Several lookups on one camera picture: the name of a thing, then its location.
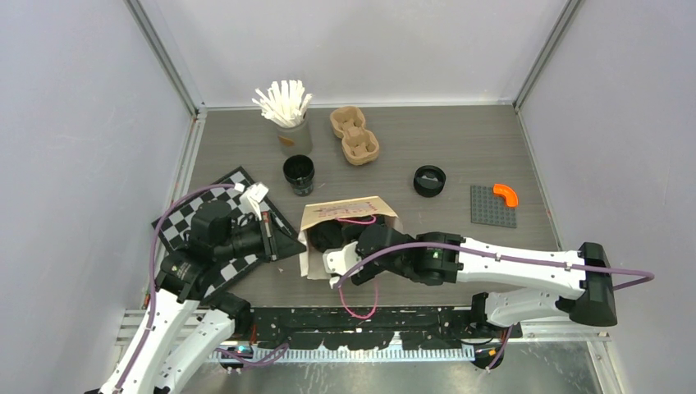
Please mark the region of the paper bag with pink handles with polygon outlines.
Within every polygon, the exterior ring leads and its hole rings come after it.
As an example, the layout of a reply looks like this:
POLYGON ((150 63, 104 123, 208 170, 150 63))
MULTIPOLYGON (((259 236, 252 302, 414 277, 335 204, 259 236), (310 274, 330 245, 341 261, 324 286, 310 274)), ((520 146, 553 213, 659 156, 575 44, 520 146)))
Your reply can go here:
MULTIPOLYGON (((300 275, 309 280, 326 280, 328 284, 330 275, 326 272, 323 265, 323 253, 317 251, 309 243, 307 237, 307 231, 311 227, 326 221, 338 221, 342 225, 343 246, 356 241, 355 238, 359 233, 371 224, 385 224, 398 231, 403 229, 396 211, 379 196, 306 205, 300 222, 300 234, 298 235, 298 241, 307 248, 299 257, 300 275)), ((374 303, 369 312, 358 314, 347 306, 343 294, 343 285, 350 282, 350 276, 366 264, 362 262, 363 259, 361 258, 353 268, 339 279, 333 290, 338 291, 341 306, 352 318, 368 320, 377 311, 378 304, 374 303)))

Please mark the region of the brown cardboard cup carrier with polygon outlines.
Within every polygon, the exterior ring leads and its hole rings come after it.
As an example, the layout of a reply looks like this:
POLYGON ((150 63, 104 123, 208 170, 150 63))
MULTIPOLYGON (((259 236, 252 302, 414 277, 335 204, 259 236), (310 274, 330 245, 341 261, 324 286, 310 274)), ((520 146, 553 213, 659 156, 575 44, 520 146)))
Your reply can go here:
POLYGON ((378 158, 379 143, 375 134, 366 128, 366 118, 360 108, 337 108, 329 119, 334 135, 341 140, 341 149, 348 163, 361 166, 378 158))

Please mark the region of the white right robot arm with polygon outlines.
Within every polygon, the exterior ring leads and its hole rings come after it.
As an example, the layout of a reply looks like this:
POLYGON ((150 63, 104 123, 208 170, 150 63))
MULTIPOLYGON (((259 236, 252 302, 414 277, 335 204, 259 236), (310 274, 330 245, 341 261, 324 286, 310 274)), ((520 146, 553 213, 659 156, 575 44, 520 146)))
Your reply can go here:
POLYGON ((480 337, 520 321, 567 316, 591 327, 617 324, 614 285, 602 245, 539 251, 486 244, 470 237, 431 231, 417 236, 380 224, 324 257, 325 264, 355 285, 388 271, 427 286, 490 282, 514 291, 473 296, 469 328, 480 337))

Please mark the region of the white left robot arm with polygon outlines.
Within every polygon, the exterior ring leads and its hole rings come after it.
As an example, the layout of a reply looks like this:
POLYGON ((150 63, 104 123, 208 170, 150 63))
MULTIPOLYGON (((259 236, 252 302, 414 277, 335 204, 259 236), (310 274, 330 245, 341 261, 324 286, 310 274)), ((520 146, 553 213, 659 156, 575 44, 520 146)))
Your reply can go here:
POLYGON ((121 361, 99 393, 173 393, 228 338, 245 338, 254 324, 249 301, 231 293, 214 298, 196 330, 175 346, 188 318, 199 308, 222 266, 254 256, 274 262, 306 251, 271 211, 240 225, 229 203, 202 204, 191 219, 185 244, 164 258, 143 321, 121 361))

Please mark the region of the stack of black cups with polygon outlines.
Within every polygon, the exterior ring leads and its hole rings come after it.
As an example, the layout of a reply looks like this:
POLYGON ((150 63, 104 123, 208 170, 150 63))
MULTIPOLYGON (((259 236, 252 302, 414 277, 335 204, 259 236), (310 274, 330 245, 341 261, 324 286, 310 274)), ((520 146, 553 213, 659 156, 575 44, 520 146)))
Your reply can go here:
POLYGON ((315 168, 310 157, 301 154, 289 157, 282 165, 282 172, 295 195, 305 197, 314 190, 315 168))

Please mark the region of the grey straw holder cup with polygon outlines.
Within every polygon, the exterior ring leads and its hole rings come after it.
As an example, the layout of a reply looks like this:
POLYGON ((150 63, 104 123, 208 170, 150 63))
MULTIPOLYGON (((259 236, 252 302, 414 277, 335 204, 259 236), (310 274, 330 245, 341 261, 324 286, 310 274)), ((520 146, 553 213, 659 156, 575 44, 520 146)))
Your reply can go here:
POLYGON ((308 156, 313 150, 314 146, 307 117, 304 117, 302 122, 297 126, 276 126, 276 133, 281 151, 287 157, 296 155, 308 156))

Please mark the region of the black white chessboard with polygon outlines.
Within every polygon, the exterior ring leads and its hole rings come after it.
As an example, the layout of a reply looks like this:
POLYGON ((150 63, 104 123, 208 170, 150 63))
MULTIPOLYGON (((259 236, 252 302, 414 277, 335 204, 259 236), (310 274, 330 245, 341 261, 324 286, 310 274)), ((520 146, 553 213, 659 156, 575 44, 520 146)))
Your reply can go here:
POLYGON ((193 280, 202 304, 211 304, 260 264, 307 250, 267 193, 238 167, 153 221, 167 251, 163 266, 174 280, 193 280))

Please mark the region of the grey lego baseplate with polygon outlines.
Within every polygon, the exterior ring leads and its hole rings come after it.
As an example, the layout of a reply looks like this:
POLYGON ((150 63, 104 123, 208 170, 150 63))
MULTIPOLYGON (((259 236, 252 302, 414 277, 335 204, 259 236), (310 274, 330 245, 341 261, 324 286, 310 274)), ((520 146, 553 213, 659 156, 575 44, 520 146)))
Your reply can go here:
POLYGON ((516 208, 508 207, 503 197, 493 193, 492 186, 470 187, 470 213, 474 224, 517 228, 516 208))

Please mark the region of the white paper straws bundle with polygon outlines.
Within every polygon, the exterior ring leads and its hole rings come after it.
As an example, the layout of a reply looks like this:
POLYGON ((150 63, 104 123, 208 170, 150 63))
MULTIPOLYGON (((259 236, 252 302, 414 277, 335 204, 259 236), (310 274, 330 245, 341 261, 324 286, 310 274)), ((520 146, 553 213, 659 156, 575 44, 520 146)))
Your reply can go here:
POLYGON ((260 107, 261 115, 282 128, 299 126, 313 99, 302 80, 273 81, 265 91, 255 93, 258 97, 252 103, 260 107))

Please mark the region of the orange small object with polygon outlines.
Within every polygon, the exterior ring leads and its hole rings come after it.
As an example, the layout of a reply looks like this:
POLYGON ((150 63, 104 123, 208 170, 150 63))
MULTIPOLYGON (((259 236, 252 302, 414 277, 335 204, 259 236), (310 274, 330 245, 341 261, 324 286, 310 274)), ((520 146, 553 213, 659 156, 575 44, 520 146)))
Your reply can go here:
POLYGON ((519 197, 517 193, 510 187, 504 184, 494 184, 492 193, 503 199, 507 208, 517 208, 519 206, 519 197))

